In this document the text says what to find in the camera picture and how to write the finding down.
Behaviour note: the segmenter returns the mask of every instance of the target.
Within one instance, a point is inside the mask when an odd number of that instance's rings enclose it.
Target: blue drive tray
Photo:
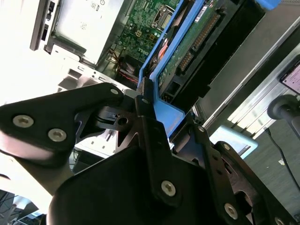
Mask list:
[[[267,9],[272,9],[277,6],[278,1],[280,0],[260,0],[259,3],[267,8]],[[143,72],[148,63],[150,62],[152,56],[155,54],[157,51],[158,47],[160,46],[160,43],[163,40],[163,37],[165,36],[166,32],[169,30],[173,20],[176,18],[176,15],[179,13],[179,9],[183,3],[183,0],[181,0],[175,9],[168,25],[164,29],[163,33],[161,34],[160,38],[154,45],[152,51],[148,55],[146,61],[144,62],[142,68],[140,69],[139,73],[139,83],[141,83],[143,79]],[[187,33],[188,29],[192,25],[192,23],[195,21],[196,17],[198,16],[200,10],[202,9],[202,6],[204,4],[204,0],[195,0],[195,3],[193,4],[192,8],[190,9],[187,17],[185,18],[184,22],[182,23],[181,27],[179,28],[178,32],[176,33],[173,41],[169,45],[168,49],[166,50],[163,58],[153,71],[152,75],[150,76],[150,79],[154,83],[154,110],[156,114],[156,118],[158,121],[162,122],[165,127],[165,132],[167,134],[167,137],[170,137],[170,135],[173,133],[173,131],[176,129],[176,127],[181,123],[181,121],[185,117],[185,113],[174,107],[173,105],[163,101],[159,97],[159,92],[158,92],[158,76],[161,74],[165,66],[167,65],[168,61],[172,57],[173,53],[177,49],[178,45],[182,41],[183,37]]]

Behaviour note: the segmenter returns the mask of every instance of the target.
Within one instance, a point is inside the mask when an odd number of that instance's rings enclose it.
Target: electronic chip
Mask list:
[[[140,30],[137,30],[136,33],[135,33],[135,35],[136,35],[137,37],[140,37],[140,36],[142,35],[142,32],[141,32]]]
[[[153,34],[151,34],[150,37],[149,37],[149,39],[150,39],[151,41],[153,41],[154,38],[155,38],[155,36],[154,36]]]
[[[159,11],[157,12],[151,27],[156,28],[160,31],[163,31],[167,24],[169,23],[172,15],[173,15],[174,9],[167,5],[161,5],[159,8]]]

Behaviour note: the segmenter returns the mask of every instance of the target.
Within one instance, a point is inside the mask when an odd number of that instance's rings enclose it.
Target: silver metal panel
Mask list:
[[[300,7],[279,5],[268,11],[231,57],[215,80],[210,91],[199,100],[209,127],[230,99],[255,74],[268,56],[294,31],[299,22]]]
[[[257,138],[274,120],[268,114],[270,102],[280,95],[296,95],[278,82],[277,77],[300,53],[300,44],[270,73],[270,75],[248,96],[248,98],[229,116],[228,120],[247,130]]]
[[[63,0],[55,33],[85,48],[96,64],[124,0]]]

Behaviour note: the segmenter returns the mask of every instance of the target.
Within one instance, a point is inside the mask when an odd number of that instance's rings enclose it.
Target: black cable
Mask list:
[[[0,204],[3,203],[3,202],[5,202],[5,201],[7,201],[7,200],[9,200],[9,199],[16,198],[17,196],[18,196],[18,195],[14,195],[14,197],[6,198],[6,199],[4,199],[3,201],[1,201]]]
[[[290,169],[290,167],[289,167],[289,165],[288,165],[288,163],[286,161],[286,158],[285,158],[285,155],[284,155],[282,149],[280,148],[280,146],[273,139],[270,129],[269,128],[265,129],[265,132],[268,134],[270,140],[275,145],[275,147],[278,148],[278,150],[279,150],[279,152],[281,154],[281,158],[282,158],[283,162],[285,163],[286,168],[287,168],[287,170],[288,170],[288,172],[289,172],[289,174],[290,174],[290,176],[291,176],[294,184],[296,185],[297,189],[300,191],[300,186],[299,186],[298,182],[296,181],[296,179],[295,179],[295,177],[294,177],[294,175],[293,175],[293,173],[292,173],[292,171],[291,171],[291,169]]]

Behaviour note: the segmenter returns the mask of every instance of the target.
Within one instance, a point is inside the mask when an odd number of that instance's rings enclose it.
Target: red cable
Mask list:
[[[130,80],[130,81],[132,81],[132,82],[135,82],[135,83],[137,83],[137,81],[136,81],[136,80],[129,78],[129,77],[128,77],[128,76],[126,76],[125,74],[123,74],[123,73],[121,73],[121,72],[119,72],[119,74],[120,74],[121,76],[125,77],[126,79],[128,79],[128,80]]]

